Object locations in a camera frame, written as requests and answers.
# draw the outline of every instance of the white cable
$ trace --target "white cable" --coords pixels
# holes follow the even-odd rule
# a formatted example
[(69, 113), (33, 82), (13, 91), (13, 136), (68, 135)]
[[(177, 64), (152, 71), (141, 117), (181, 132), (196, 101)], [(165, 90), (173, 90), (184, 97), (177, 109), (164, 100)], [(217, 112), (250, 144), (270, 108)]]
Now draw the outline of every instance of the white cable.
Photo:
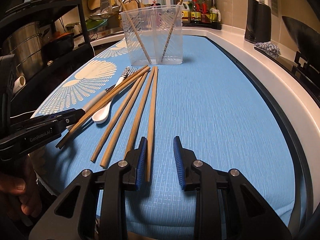
[[(25, 113), (23, 113), (23, 114), (34, 113), (35, 111), (36, 111), (36, 110), (30, 111), (30, 112), (25, 112)], [(16, 115), (16, 116), (12, 116), (12, 117), (10, 117), (10, 118), (15, 118), (15, 117), (18, 117), (18, 116), (23, 115), (23, 114), (18, 114), (18, 115)]]

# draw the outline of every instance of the metal screw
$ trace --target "metal screw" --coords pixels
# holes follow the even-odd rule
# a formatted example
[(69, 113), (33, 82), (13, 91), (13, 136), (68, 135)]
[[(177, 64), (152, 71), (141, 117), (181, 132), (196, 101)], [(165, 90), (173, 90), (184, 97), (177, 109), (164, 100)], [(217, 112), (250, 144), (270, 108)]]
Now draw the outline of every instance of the metal screw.
[(240, 172), (238, 170), (236, 170), (236, 169), (233, 169), (233, 170), (230, 171), (230, 174), (232, 176), (236, 177), (236, 176), (238, 176), (240, 174)]
[(128, 162), (125, 161), (125, 160), (122, 160), (122, 161), (119, 161), (119, 162), (118, 162), (118, 166), (119, 166), (119, 167), (125, 167), (125, 166), (127, 166), (127, 165), (128, 165)]
[(196, 160), (193, 162), (193, 165), (196, 166), (196, 167), (201, 167), (203, 165), (203, 162), (200, 161), (200, 160)]
[(84, 177), (88, 177), (90, 175), (91, 171), (90, 170), (83, 170), (81, 172), (81, 175), (84, 176)]

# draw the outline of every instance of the chopstick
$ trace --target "chopstick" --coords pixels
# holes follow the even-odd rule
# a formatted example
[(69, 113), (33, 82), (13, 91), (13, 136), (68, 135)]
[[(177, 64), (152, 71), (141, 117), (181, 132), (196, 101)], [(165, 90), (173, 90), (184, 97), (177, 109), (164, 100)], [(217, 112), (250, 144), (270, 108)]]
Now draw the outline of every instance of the chopstick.
[(155, 75), (153, 78), (152, 85), (152, 95), (150, 104), (150, 114), (149, 114), (149, 125), (148, 125), (148, 147), (147, 147), (147, 169), (146, 169), (146, 181), (150, 181), (151, 173), (151, 157), (152, 157), (152, 147), (155, 132), (155, 117), (156, 117), (156, 96), (157, 96), (157, 82), (158, 82), (158, 67), (155, 69)]
[(162, 54), (162, 57), (161, 57), (160, 62), (163, 61), (165, 52), (167, 51), (167, 47), (168, 47), (168, 44), (169, 44), (169, 40), (170, 40), (170, 38), (171, 38), (171, 34), (172, 34), (172, 31), (173, 31), (173, 28), (174, 28), (174, 23), (175, 23), (176, 20), (177, 20), (177, 17), (178, 17), (179, 12), (180, 12), (180, 10), (177, 10), (177, 9), (176, 9), (176, 14), (175, 14), (175, 16), (174, 16), (174, 18), (173, 18), (172, 25), (171, 25), (171, 27), (170, 27), (169, 35), (168, 35), (168, 37), (167, 37), (167, 41), (166, 41), (166, 43), (165, 43), (164, 50), (163, 50), (163, 54)]
[(119, 0), (119, 1), (120, 1), (121, 5), (122, 5), (123, 10), (125, 11), (125, 14), (126, 14), (128, 20), (129, 20), (130, 24), (131, 24), (132, 30), (133, 30), (134, 34), (136, 35), (144, 54), (147, 57), (147, 60), (148, 60), (149, 64), (151, 64), (151, 59), (150, 59), (150, 57), (148, 55), (148, 52), (147, 52), (146, 48), (144, 47), (144, 45), (142, 43), (142, 40), (140, 39), (139, 33), (138, 33), (136, 27), (134, 26), (134, 23), (132, 22), (131, 17), (129, 16), (126, 7), (124, 6), (124, 3), (122, 2), (122, 0)]
[(116, 111), (115, 115), (113, 116), (113, 118), (111, 119), (111, 121), (109, 122), (105, 132), (103, 133), (94, 153), (92, 154), (91, 157), (91, 161), (95, 162), (104, 143), (106, 142), (108, 136), (110, 135), (112, 129), (114, 128), (114, 126), (116, 125), (116, 122), (118, 121), (120, 115), (122, 114), (124, 108), (126, 107), (126, 105), (128, 104), (131, 96), (133, 95), (134, 91), (136, 90), (139, 81), (140, 81), (141, 77), (138, 78), (138, 80), (134, 83), (133, 87), (130, 89), (129, 93), (127, 94), (127, 96), (125, 97), (124, 101), (121, 103), (121, 105), (119, 106), (118, 110)]
[(153, 75), (155, 73), (155, 69), (156, 67), (154, 66), (151, 70), (151, 73), (150, 73), (150, 76), (148, 78), (148, 81), (147, 81), (147, 84), (146, 84), (146, 87), (144, 89), (144, 92), (142, 94), (142, 97), (141, 97), (141, 101), (140, 101), (140, 104), (139, 104), (139, 107), (138, 107), (138, 110), (137, 110), (137, 113), (136, 113), (136, 116), (133, 120), (133, 125), (132, 125), (132, 128), (131, 128), (131, 132), (130, 132), (130, 135), (129, 135), (129, 140), (128, 140), (128, 144), (127, 144), (127, 148), (125, 150), (125, 153), (124, 153), (124, 157), (123, 159), (125, 158), (125, 156), (127, 155), (127, 152), (132, 150), (132, 147), (133, 147), (133, 144), (135, 142), (135, 139), (137, 137), (137, 132), (138, 132), (138, 128), (139, 128), (139, 124), (140, 124), (140, 121), (141, 121), (141, 116), (142, 116), (142, 113), (143, 113), (143, 108), (146, 104), (146, 101), (147, 101), (147, 97), (148, 97), (148, 93), (149, 93), (149, 90), (150, 90), (150, 86), (151, 86), (151, 83), (152, 83), (152, 79), (153, 79)]
[(71, 128), (71, 130), (58, 142), (56, 148), (61, 149), (68, 139), (99, 109), (101, 109), (106, 103), (113, 99), (117, 94), (119, 94), (123, 89), (129, 86), (132, 82), (136, 81), (139, 77), (144, 75), (150, 70), (147, 65), (139, 69), (136, 73), (130, 77), (123, 80), (118, 86), (113, 88), (108, 94), (106, 94), (102, 99), (100, 99), (93, 107), (91, 107), (88, 112), (81, 117), (81, 119)]
[(109, 141), (109, 144), (108, 144), (108, 146), (107, 146), (107, 148), (106, 148), (106, 150), (104, 152), (104, 155), (103, 155), (102, 160), (100, 162), (100, 166), (102, 168), (106, 168), (107, 164), (109, 163), (111, 154), (112, 154), (112, 152), (113, 152), (113, 150), (114, 150), (114, 148), (116, 146), (116, 143), (118, 141), (118, 138), (120, 136), (120, 133), (121, 133), (121, 130), (122, 130), (123, 126), (124, 126), (124, 123), (128, 118), (128, 115), (129, 115), (129, 113), (130, 113), (130, 111), (132, 109), (132, 106), (133, 106), (133, 104), (134, 104), (134, 102), (135, 102), (135, 100), (136, 100), (136, 98), (137, 98), (137, 96), (138, 96), (138, 94), (139, 94), (139, 92), (141, 90), (141, 87), (142, 87), (144, 81), (146, 80), (147, 75), (148, 75), (148, 73), (145, 73), (143, 75), (143, 77), (139, 78), (139, 84), (138, 84), (136, 90), (134, 91), (132, 97), (130, 98), (127, 106), (125, 107), (125, 110), (124, 110), (124, 112), (123, 112), (123, 114), (122, 114), (122, 116), (121, 116), (121, 118), (119, 120), (119, 123), (118, 123), (114, 133), (112, 134), (112, 137), (111, 137), (111, 139)]

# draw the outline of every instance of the blue mat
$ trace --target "blue mat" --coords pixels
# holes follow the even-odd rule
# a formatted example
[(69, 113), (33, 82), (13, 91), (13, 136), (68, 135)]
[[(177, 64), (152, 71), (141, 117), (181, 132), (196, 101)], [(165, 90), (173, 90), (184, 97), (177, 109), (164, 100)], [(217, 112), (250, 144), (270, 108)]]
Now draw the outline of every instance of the blue mat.
[[(178, 183), (173, 156), (176, 135), (183, 147), (214, 169), (239, 169), (288, 225), (295, 194), (293, 164), (269, 108), (241, 71), (207, 39), (184, 36), (183, 51), (181, 65), (159, 66), (152, 179), (139, 192), (126, 193), (128, 230), (155, 239), (192, 239), (195, 193), (183, 192)], [(37, 115), (81, 108), (116, 83), (127, 66), (129, 57), (125, 41), (121, 41), (71, 75), (39, 107)], [(123, 158), (145, 84), (110, 165)], [(114, 115), (125, 92), (115, 98), (109, 116)], [(136, 147), (140, 137), (147, 136), (150, 99), (151, 91)], [(50, 187), (61, 192), (81, 170), (102, 169), (99, 163), (108, 141), (96, 163), (90, 157), (107, 124), (88, 122), (62, 150), (55, 148), (56, 140), (44, 153), (33, 156)]]

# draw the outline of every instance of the transparent container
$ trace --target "transparent container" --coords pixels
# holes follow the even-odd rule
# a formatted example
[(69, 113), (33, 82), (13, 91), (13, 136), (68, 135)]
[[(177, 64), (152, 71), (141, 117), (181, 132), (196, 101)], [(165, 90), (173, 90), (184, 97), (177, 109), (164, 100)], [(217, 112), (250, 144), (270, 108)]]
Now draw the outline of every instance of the transparent container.
[[(152, 64), (175, 65), (182, 63), (181, 5), (161, 5), (128, 11)], [(178, 10), (178, 17), (161, 61), (170, 27)], [(126, 12), (120, 13), (124, 36), (132, 66), (150, 65), (133, 31)]]

